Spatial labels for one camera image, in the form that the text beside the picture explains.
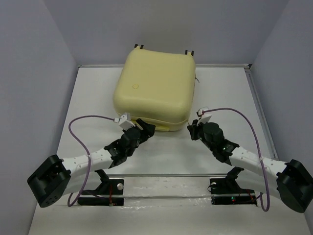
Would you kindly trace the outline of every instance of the white wall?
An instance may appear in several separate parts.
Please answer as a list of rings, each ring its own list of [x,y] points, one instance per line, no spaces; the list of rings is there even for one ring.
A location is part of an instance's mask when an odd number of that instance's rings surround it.
[[[79,64],[123,64],[134,44],[252,63],[288,0],[45,0]]]
[[[252,72],[279,158],[313,175],[312,0],[290,0]],[[306,219],[313,233],[313,203]]]
[[[28,176],[56,152],[77,73],[41,0],[0,1],[0,234],[28,234]]]

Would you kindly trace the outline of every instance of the purple cable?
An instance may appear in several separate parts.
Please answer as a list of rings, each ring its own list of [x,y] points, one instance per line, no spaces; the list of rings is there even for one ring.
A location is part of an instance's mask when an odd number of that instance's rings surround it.
[[[206,110],[206,111],[203,111],[203,113],[209,113],[209,112],[214,112],[214,111],[219,111],[219,110],[231,110],[231,111],[234,111],[234,112],[240,114],[247,121],[247,123],[249,124],[249,126],[250,126],[250,128],[252,130],[252,133],[253,133],[253,136],[254,136],[255,142],[256,142],[256,147],[258,149],[258,156],[261,159],[260,160],[260,164],[261,164],[261,168],[262,168],[262,171],[263,171],[264,182],[265,182],[265,190],[266,190],[266,196],[267,196],[267,201],[268,201],[268,204],[267,204],[266,208],[264,207],[264,204],[263,204],[263,197],[262,197],[263,193],[260,193],[259,197],[261,199],[262,210],[267,212],[269,210],[269,205],[270,205],[269,188],[268,188],[268,177],[267,177],[266,170],[265,170],[265,167],[264,167],[264,163],[263,163],[263,160],[262,160],[261,149],[260,149],[259,141],[258,141],[258,138],[256,136],[255,130],[254,130],[251,122],[249,121],[249,119],[243,113],[241,113],[240,111],[238,111],[236,109],[232,109],[232,108],[218,108],[218,109]]]
[[[77,196],[75,197],[74,201],[73,202],[70,202],[71,198],[72,198],[72,195],[73,193],[71,193],[68,197],[68,200],[67,200],[67,206],[68,207],[71,207],[73,206],[78,198],[80,197],[80,195],[82,195],[83,191],[84,191],[84,188],[86,186],[86,183],[87,183],[87,180],[88,180],[88,177],[89,177],[89,173],[90,173],[90,169],[91,169],[91,158],[90,158],[90,152],[89,150],[87,149],[86,145],[73,133],[72,131],[72,128],[71,128],[71,125],[73,124],[73,122],[79,120],[79,119],[83,119],[83,118],[103,118],[103,119],[107,119],[107,120],[111,120],[111,121],[114,121],[113,118],[110,118],[110,117],[105,117],[105,116],[99,116],[99,115],[85,115],[85,116],[81,116],[81,117],[78,117],[78,118],[75,118],[73,119],[69,124],[68,124],[68,130],[70,132],[70,134],[82,145],[82,147],[84,148],[84,150],[86,151],[87,153],[87,157],[88,157],[88,166],[87,166],[87,172],[86,172],[86,177],[84,179],[84,182],[83,182],[83,185],[81,187],[81,189],[79,190]]]

